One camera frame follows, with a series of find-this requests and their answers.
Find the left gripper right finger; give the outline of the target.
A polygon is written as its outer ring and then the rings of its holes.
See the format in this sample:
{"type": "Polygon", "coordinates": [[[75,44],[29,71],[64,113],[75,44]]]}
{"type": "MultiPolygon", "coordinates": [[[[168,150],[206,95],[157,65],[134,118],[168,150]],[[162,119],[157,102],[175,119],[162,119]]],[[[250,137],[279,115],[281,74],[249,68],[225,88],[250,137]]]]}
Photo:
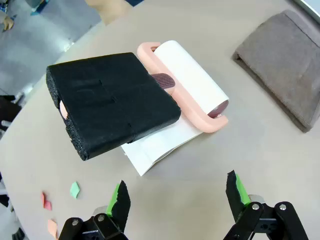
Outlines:
{"type": "Polygon", "coordinates": [[[263,197],[247,194],[234,170],[227,174],[226,196],[235,224],[226,240],[252,240],[255,234],[266,234],[270,240],[307,240],[307,233],[294,206],[288,201],[274,207],[263,197]]]}

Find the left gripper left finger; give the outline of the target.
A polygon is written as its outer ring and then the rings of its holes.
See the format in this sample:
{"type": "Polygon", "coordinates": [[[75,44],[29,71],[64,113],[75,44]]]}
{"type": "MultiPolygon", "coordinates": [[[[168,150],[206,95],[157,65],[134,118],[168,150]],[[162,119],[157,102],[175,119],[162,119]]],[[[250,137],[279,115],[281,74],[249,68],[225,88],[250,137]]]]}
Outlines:
{"type": "Polygon", "coordinates": [[[121,181],[116,185],[109,205],[84,221],[71,217],[64,223],[60,240],[126,240],[125,227],[131,200],[127,185],[121,181]]]}

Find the person's right hand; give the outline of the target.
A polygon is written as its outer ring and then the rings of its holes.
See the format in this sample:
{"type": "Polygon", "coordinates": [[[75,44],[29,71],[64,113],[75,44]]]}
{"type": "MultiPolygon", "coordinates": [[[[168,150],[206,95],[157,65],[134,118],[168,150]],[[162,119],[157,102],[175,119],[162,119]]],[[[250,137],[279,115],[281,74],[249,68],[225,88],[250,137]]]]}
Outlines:
{"type": "Polygon", "coordinates": [[[133,8],[126,0],[85,0],[85,2],[98,12],[105,25],[127,14],[133,8]]]}

